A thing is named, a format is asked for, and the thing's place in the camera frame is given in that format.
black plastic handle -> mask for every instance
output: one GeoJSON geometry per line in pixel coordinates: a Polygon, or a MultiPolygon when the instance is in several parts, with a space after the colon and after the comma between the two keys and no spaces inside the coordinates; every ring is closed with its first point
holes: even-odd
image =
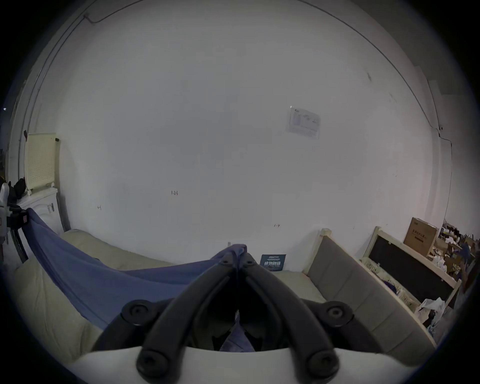
{"type": "MultiPolygon", "coordinates": [[[[327,333],[307,305],[248,253],[240,260],[239,277],[260,297],[268,298],[280,316],[296,358],[298,379],[302,382],[330,380],[339,369],[338,357],[327,333]]],[[[242,316],[249,310],[248,303],[245,304],[240,307],[240,323],[248,330],[249,325],[243,322],[242,316]]]]}
{"type": "Polygon", "coordinates": [[[137,371],[146,381],[173,383],[178,379],[181,353],[197,312],[235,277],[236,261],[232,253],[227,253],[190,283],[160,315],[137,358],[137,371]]]}
{"type": "Polygon", "coordinates": [[[121,313],[104,329],[92,352],[137,347],[144,343],[154,321],[172,302],[167,299],[152,303],[133,300],[125,304],[121,313]]]}
{"type": "Polygon", "coordinates": [[[384,353],[380,344],[360,321],[352,309],[341,301],[317,303],[303,300],[328,333],[336,348],[358,352],[384,353]]]}

paper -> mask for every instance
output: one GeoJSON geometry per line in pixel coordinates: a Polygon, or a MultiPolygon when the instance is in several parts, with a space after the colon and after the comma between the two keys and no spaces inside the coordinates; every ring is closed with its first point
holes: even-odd
{"type": "Polygon", "coordinates": [[[432,325],[435,325],[441,319],[445,311],[445,302],[441,298],[438,298],[437,300],[425,299],[423,303],[417,307],[414,314],[423,324],[428,320],[430,310],[435,311],[435,317],[432,320],[432,325]]]}
{"type": "Polygon", "coordinates": [[[290,124],[287,131],[318,139],[320,116],[305,109],[290,107],[290,124]]]}
{"type": "Polygon", "coordinates": [[[443,257],[437,255],[437,256],[434,256],[434,257],[433,257],[432,263],[433,263],[435,266],[437,266],[437,267],[439,267],[439,268],[442,268],[443,265],[444,265],[444,263],[445,263],[445,260],[444,260],[443,257]]]}

white appliance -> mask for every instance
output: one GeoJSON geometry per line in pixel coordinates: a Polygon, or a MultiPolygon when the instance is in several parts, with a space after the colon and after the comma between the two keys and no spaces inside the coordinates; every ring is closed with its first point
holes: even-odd
{"type": "MultiPolygon", "coordinates": [[[[23,209],[32,208],[45,224],[47,224],[57,235],[60,235],[64,230],[61,224],[57,204],[57,192],[58,190],[56,188],[51,187],[36,190],[30,196],[26,195],[18,200],[17,205],[23,209]]],[[[28,246],[25,235],[21,229],[18,230],[18,234],[22,240],[27,257],[32,257],[33,252],[28,246]]],[[[3,265],[8,273],[12,273],[22,265],[10,232],[3,243],[3,265]]]]}

small sign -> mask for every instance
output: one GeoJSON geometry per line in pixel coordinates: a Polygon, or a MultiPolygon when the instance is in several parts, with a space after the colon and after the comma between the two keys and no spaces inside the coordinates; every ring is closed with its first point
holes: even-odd
{"type": "Polygon", "coordinates": [[[305,109],[290,107],[290,122],[287,131],[318,139],[320,116],[305,109]]]}
{"type": "Polygon", "coordinates": [[[262,255],[260,265],[269,271],[281,271],[285,263],[286,255],[262,255]]]}

electrical wire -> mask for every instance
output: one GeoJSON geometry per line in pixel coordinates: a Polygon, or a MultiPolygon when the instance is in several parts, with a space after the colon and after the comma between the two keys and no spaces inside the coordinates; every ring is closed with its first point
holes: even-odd
{"type": "MultiPolygon", "coordinates": [[[[440,130],[439,130],[439,127],[433,127],[431,124],[430,124],[430,120],[428,119],[427,117],[427,114],[425,113],[425,110],[423,109],[420,101],[418,100],[417,98],[417,95],[415,95],[415,92],[413,92],[413,89],[410,87],[410,85],[408,84],[408,82],[406,81],[405,77],[403,77],[403,75],[400,73],[400,71],[398,70],[398,68],[395,66],[395,64],[392,63],[392,61],[380,50],[380,48],[378,48],[371,40],[369,40],[367,38],[367,36],[365,36],[364,34],[362,34],[360,31],[358,31],[357,29],[355,29],[354,27],[352,27],[350,24],[347,24],[345,21],[341,20],[340,18],[336,17],[335,15],[331,14],[329,11],[326,11],[324,10],[323,8],[320,8],[319,6],[317,5],[314,5],[314,4],[311,4],[309,3],[307,0],[297,0],[303,4],[306,4],[306,5],[309,5],[321,12],[324,12],[326,13],[327,15],[333,17],[334,19],[340,21],[342,24],[346,25],[347,27],[349,27],[350,29],[352,29],[353,31],[355,31],[356,33],[358,33],[360,36],[362,36],[366,41],[368,41],[372,47],[374,47],[378,52],[380,52],[380,54],[390,63],[390,65],[392,65],[392,67],[396,70],[396,72],[400,75],[400,77],[402,78],[402,80],[404,81],[404,83],[407,85],[408,89],[410,90],[410,92],[412,93],[413,97],[415,98],[415,100],[417,101],[417,104],[419,105],[421,111],[423,112],[423,115],[425,117],[425,119],[427,120],[427,123],[428,125],[430,125],[430,128],[432,129],[435,129],[438,133],[438,137],[440,137],[442,140],[446,140],[450,143],[450,151],[451,151],[451,156],[453,157],[453,144],[452,144],[452,141],[449,140],[449,139],[445,139],[444,137],[442,137],[440,135],[440,130]]],[[[433,104],[435,105],[435,100],[433,99],[433,93],[432,93],[432,89],[430,88],[430,84],[428,84],[428,88],[430,90],[430,94],[432,95],[432,100],[433,100],[433,104]]],[[[435,106],[435,113],[437,115],[437,123],[439,124],[439,121],[438,121],[438,112],[437,112],[437,107],[435,106]]],[[[447,215],[447,209],[448,209],[448,202],[450,201],[450,191],[452,189],[452,175],[453,175],[453,167],[450,168],[450,187],[448,189],[448,198],[447,198],[447,207],[446,207],[446,210],[445,210],[445,215],[444,215],[444,221],[445,221],[445,218],[446,218],[446,215],[447,215]]]]}
{"type": "Polygon", "coordinates": [[[101,22],[101,21],[104,21],[106,18],[110,17],[111,15],[114,15],[114,14],[116,14],[117,12],[120,12],[121,10],[124,10],[125,8],[128,8],[128,7],[132,6],[132,5],[135,5],[135,4],[137,4],[137,3],[140,3],[140,2],[142,2],[142,1],[144,1],[144,0],[137,0],[137,1],[134,1],[133,3],[127,4],[127,5],[119,8],[119,9],[117,9],[116,11],[108,14],[107,16],[102,17],[100,20],[95,20],[95,21],[94,21],[94,20],[91,20],[91,19],[88,17],[88,14],[84,15],[84,18],[85,18],[86,20],[88,20],[88,21],[90,22],[90,24],[97,24],[97,23],[99,23],[99,22],[101,22]]]}

